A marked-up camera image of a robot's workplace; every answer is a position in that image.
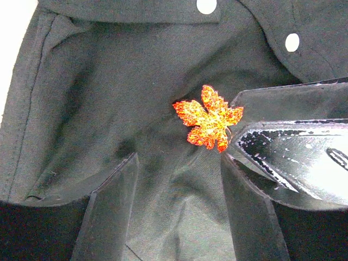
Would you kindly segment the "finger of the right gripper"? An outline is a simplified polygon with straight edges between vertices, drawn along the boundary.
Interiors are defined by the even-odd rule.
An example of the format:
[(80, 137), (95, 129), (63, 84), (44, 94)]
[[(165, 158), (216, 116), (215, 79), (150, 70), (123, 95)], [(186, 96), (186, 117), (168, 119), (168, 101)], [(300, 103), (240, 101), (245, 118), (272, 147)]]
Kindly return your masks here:
[(242, 122), (347, 118), (347, 78), (241, 91)]
[(280, 186), (347, 204), (347, 119), (251, 122), (232, 144)]

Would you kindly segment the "orange maple leaf brooch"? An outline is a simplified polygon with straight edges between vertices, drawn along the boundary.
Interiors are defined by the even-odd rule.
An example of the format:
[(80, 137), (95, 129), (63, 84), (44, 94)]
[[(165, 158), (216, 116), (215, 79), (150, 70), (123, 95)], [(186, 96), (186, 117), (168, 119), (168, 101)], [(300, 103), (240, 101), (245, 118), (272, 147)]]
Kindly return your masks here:
[(236, 125), (243, 117), (244, 108), (231, 108), (223, 97), (210, 85), (201, 91), (202, 104), (196, 100), (179, 101), (172, 106), (183, 124), (192, 127), (187, 141), (196, 146), (214, 147), (221, 153), (231, 142), (230, 126)]

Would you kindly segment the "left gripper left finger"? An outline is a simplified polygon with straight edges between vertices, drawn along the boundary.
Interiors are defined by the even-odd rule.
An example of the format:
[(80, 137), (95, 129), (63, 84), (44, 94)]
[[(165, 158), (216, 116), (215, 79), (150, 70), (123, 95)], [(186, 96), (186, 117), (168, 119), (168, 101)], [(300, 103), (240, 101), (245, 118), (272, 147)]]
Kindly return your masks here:
[(104, 172), (90, 194), (71, 260), (122, 260), (138, 169), (132, 153)]

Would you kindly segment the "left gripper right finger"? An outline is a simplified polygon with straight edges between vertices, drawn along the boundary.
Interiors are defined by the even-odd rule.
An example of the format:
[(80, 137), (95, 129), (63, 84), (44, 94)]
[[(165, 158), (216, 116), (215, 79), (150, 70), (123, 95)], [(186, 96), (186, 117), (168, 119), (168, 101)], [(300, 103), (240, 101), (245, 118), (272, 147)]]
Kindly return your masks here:
[(237, 260), (289, 260), (271, 198), (277, 184), (230, 154), (221, 156), (221, 177)]

